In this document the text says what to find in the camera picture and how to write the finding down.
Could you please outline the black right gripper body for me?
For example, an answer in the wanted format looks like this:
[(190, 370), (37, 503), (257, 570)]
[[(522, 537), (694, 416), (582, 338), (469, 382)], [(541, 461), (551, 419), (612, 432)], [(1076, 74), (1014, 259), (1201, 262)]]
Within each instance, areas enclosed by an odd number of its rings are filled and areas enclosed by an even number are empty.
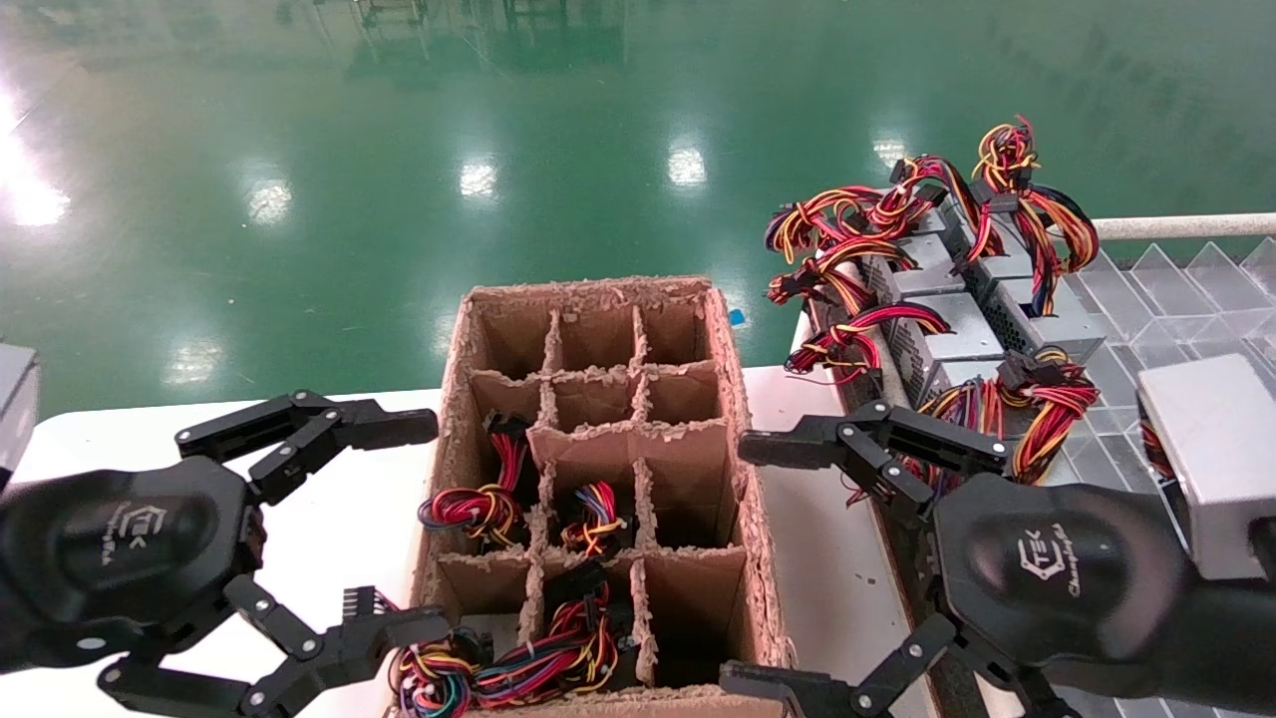
[(1199, 575), (1154, 495), (977, 476), (937, 502), (935, 546), (998, 678), (1273, 712), (1273, 585)]

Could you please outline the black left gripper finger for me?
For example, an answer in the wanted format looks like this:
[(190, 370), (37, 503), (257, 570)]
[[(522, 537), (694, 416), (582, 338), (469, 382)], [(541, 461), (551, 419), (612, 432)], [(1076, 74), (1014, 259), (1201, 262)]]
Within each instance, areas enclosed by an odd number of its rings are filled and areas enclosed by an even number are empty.
[(219, 464), (265, 449), (249, 468), (249, 502), (277, 505), (347, 449), (427, 445), (440, 432), (433, 409), (387, 412), (378, 400), (330, 400), (304, 390), (182, 429), (174, 443), (182, 458)]
[(315, 633), (250, 576), (225, 587), (228, 604), (282, 650), (285, 659), (254, 684), (160, 664), (167, 650), (145, 648), (100, 673), (100, 689), (133, 712), (165, 717), (296, 717), (324, 691), (376, 677), (401, 648), (450, 633), (436, 607), (398, 610), (373, 585), (343, 592), (342, 621)]

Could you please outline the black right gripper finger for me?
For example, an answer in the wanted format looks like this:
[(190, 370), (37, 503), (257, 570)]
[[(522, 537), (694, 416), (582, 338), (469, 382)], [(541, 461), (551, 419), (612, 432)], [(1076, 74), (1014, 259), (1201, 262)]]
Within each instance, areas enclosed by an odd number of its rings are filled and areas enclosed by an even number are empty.
[(1081, 613), (1031, 613), (1030, 631), (1040, 650), (1018, 654), (977, 624), (949, 613), (931, 613), (857, 685), (829, 673), (783, 670), (738, 661), (720, 667), (721, 689), (783, 703), (798, 717), (888, 717), (898, 698), (946, 654), (1014, 692), (1026, 717), (1074, 717), (1071, 704), (1048, 684), (1053, 661), (1082, 659)]
[(995, 437), (884, 403), (857, 406), (849, 414), (803, 414), (787, 431), (748, 429), (740, 436), (740, 459), (748, 464), (840, 469), (909, 528), (931, 524), (938, 497), (903, 464), (905, 458), (970, 477), (998, 476), (1008, 454)]

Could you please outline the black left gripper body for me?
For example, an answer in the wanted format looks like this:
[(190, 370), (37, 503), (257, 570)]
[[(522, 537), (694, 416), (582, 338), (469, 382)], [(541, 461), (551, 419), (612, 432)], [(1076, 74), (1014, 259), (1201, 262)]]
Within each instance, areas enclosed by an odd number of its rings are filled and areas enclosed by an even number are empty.
[(231, 616), (226, 587), (262, 568), (265, 539), (249, 485), (211, 459), (8, 488), (3, 668), (188, 650)]

